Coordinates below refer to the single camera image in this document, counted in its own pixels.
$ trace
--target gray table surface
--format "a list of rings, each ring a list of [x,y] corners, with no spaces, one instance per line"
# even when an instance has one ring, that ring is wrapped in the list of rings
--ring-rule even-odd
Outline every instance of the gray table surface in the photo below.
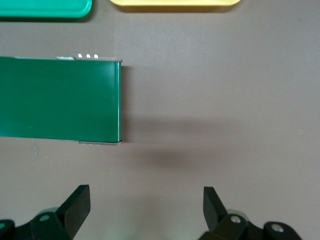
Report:
[[[0,138],[0,218],[21,225],[90,184],[76,240],[197,240],[203,187],[258,227],[320,236],[320,1],[123,9],[0,22],[0,55],[123,59],[120,146]]]

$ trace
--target green container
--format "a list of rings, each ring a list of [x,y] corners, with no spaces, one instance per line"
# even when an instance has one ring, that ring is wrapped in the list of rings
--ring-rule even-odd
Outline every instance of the green container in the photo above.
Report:
[[[0,136],[121,142],[121,61],[0,57]]]
[[[0,0],[0,17],[81,18],[92,0]]]

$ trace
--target silver screw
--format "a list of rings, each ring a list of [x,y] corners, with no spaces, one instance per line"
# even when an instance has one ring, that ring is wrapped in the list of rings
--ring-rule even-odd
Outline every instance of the silver screw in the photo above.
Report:
[[[283,233],[284,232],[284,228],[282,226],[280,226],[279,224],[276,224],[276,223],[272,224],[271,228],[274,231],[278,232],[278,233]]]
[[[232,216],[232,217],[231,217],[231,221],[232,221],[233,223],[235,223],[235,224],[241,223],[241,219],[240,219],[240,217],[238,217],[238,216]]]

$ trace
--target teal plastic tray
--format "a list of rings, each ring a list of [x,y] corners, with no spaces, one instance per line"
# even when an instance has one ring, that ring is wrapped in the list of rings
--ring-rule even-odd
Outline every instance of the teal plastic tray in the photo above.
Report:
[[[121,142],[121,61],[0,57],[0,136]]]
[[[92,0],[0,0],[0,17],[82,18]]]

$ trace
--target yellow tray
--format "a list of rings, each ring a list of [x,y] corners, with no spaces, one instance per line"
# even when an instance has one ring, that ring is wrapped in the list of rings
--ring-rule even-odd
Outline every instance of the yellow tray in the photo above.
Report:
[[[240,0],[110,0],[119,6],[231,6]]]

